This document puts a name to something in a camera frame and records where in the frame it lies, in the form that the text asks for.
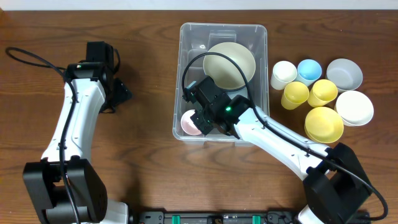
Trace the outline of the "pink cup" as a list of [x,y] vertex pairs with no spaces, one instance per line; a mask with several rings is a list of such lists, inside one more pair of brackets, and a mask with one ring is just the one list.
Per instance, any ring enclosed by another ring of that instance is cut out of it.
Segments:
[[201,131],[194,125],[191,120],[191,116],[195,114],[195,110],[186,111],[181,118],[180,124],[183,131],[191,136],[197,136],[201,134]]

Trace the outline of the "cream large bowl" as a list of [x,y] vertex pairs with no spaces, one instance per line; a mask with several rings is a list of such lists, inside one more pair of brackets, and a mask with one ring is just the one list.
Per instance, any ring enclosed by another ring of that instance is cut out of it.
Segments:
[[[253,54],[245,46],[235,42],[223,42],[213,46],[209,52],[223,54],[233,60],[249,82],[255,74],[256,62]],[[217,55],[206,55],[203,68],[215,84],[224,90],[237,90],[245,85],[239,70],[232,62]]]

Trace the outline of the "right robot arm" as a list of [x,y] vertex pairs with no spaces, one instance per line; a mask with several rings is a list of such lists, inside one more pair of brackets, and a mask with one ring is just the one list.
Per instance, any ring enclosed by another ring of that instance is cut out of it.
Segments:
[[208,134],[221,133],[248,141],[281,161],[303,182],[307,207],[300,223],[349,223],[369,220],[359,214],[373,187],[356,154],[339,143],[334,148],[315,143],[274,121],[250,97],[230,98],[223,90],[185,90],[193,103],[195,126]]

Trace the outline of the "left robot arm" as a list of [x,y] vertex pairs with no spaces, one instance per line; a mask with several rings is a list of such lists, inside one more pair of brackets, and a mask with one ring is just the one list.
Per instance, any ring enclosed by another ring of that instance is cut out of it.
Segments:
[[65,97],[56,130],[39,162],[28,162],[23,180],[41,223],[129,223],[129,207],[108,198],[91,165],[100,113],[114,113],[132,93],[115,77],[118,51],[88,42],[86,58],[63,73]]

